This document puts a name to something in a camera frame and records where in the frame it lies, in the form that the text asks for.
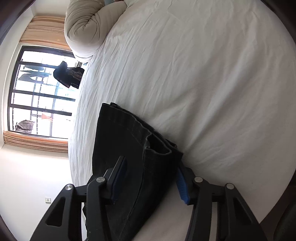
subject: white bed sheet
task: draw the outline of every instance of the white bed sheet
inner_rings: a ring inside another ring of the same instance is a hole
[[[99,110],[115,102],[232,182],[261,221],[296,167],[296,48],[260,0],[129,0],[80,85],[69,160],[90,178]],[[135,240],[184,240],[192,207],[174,185]]]

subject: black window frame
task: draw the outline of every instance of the black window frame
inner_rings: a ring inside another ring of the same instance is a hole
[[[58,67],[58,66],[54,66],[54,65],[40,64],[40,63],[34,63],[34,62],[23,62],[23,61],[21,61],[21,58],[22,58],[25,51],[51,53],[51,54],[75,58],[75,56],[73,55],[72,52],[66,51],[66,50],[58,50],[58,49],[53,49],[53,48],[39,47],[39,46],[28,46],[28,45],[24,45],[21,47],[21,50],[18,54],[17,61],[15,63],[14,69],[13,69],[12,78],[11,78],[10,86],[9,86],[8,102],[7,102],[8,103],[8,105],[7,105],[7,126],[8,126],[9,131],[16,132],[16,133],[21,133],[21,132],[15,131],[14,127],[12,127],[12,130],[10,130],[10,114],[9,114],[10,108],[19,108],[19,109],[25,109],[25,110],[37,110],[37,111],[42,111],[42,112],[47,112],[47,113],[52,113],[52,114],[66,115],[66,116],[72,116],[72,113],[65,112],[65,111],[59,111],[59,110],[50,110],[50,109],[44,109],[44,108],[39,108],[39,107],[12,104],[11,103],[12,93],[28,94],[28,92],[29,92],[30,95],[37,95],[37,96],[50,97],[50,98],[55,98],[55,99],[75,101],[75,99],[68,98],[68,97],[42,94],[42,93],[38,93],[38,92],[34,93],[34,92],[30,92],[30,91],[14,90],[15,80],[16,80],[16,77],[17,77],[19,71],[20,71],[19,66],[21,64],[40,66],[40,67],[52,68],[52,69],[56,69]],[[42,136],[42,135],[31,134],[31,133],[21,133],[21,134],[32,135],[32,136],[37,136],[37,137],[65,139],[62,137]]]

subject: dark floor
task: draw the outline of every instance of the dark floor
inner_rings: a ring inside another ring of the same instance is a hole
[[[261,226],[268,241],[273,241],[274,230],[288,204],[296,198],[296,186],[288,186],[270,213],[262,220]]]

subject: peach curtain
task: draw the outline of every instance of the peach curtain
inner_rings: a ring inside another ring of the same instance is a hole
[[[24,147],[35,150],[68,152],[68,141],[59,139],[42,138],[4,131],[4,143],[12,146]]]
[[[71,51],[64,36],[65,18],[34,17],[20,39],[20,43],[40,45]]]

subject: black jeans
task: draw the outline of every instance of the black jeans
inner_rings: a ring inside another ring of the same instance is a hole
[[[182,155],[134,114],[114,103],[102,105],[89,182],[114,167],[119,156],[128,161],[120,197],[106,207],[113,240],[130,241],[137,234],[175,179]]]

